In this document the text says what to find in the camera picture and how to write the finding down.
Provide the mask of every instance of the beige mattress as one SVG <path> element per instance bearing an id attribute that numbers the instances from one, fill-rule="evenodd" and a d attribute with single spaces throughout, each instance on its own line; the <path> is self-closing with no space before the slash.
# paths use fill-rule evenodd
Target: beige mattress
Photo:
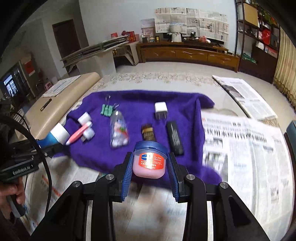
<path id="1" fill-rule="evenodd" d="M 100 76 L 97 73 L 82 74 L 58 96 L 39 98 L 26 113 L 31 125 L 31 134 L 36 139 L 45 138 L 73 104 L 99 80 Z M 43 111 L 40 111 L 50 98 L 52 101 Z"/>

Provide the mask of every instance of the window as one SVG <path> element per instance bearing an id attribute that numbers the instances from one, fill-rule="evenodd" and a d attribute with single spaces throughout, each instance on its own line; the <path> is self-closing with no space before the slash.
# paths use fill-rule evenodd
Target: window
<path id="1" fill-rule="evenodd" d="M 13 82 L 12 75 L 8 76 L 7 79 L 4 80 L 4 84 L 11 96 L 14 96 L 17 93 L 17 87 Z"/>

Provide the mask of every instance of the white power adapter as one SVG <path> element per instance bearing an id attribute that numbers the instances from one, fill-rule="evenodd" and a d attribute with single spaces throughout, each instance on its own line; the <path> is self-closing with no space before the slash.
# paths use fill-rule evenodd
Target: white power adapter
<path id="1" fill-rule="evenodd" d="M 155 107 L 155 118 L 157 120 L 166 119 L 168 116 L 168 108 L 165 102 L 156 102 L 154 104 Z"/>

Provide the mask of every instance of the cabinet drawer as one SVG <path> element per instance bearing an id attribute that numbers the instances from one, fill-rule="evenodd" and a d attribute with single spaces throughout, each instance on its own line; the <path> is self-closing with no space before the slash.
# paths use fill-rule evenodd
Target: cabinet drawer
<path id="1" fill-rule="evenodd" d="M 175 58 L 174 49 L 145 49 L 142 52 L 144 58 Z"/>
<path id="2" fill-rule="evenodd" d="M 195 49 L 176 50 L 176 58 L 207 61 L 207 52 Z"/>
<path id="3" fill-rule="evenodd" d="M 215 54 L 215 53 L 209 53 L 207 60 L 211 63 L 217 63 L 222 65 L 227 65 L 230 67 L 236 67 L 237 66 L 237 58 L 230 56 L 230 55 L 223 55 L 223 54 Z"/>

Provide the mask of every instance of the lip balm jar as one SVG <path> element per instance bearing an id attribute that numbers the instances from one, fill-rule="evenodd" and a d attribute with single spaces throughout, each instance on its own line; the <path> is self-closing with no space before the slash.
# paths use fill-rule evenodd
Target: lip balm jar
<path id="1" fill-rule="evenodd" d="M 138 177 L 160 178 L 165 173 L 168 149 L 154 141 L 137 142 L 134 149 L 133 172 Z"/>

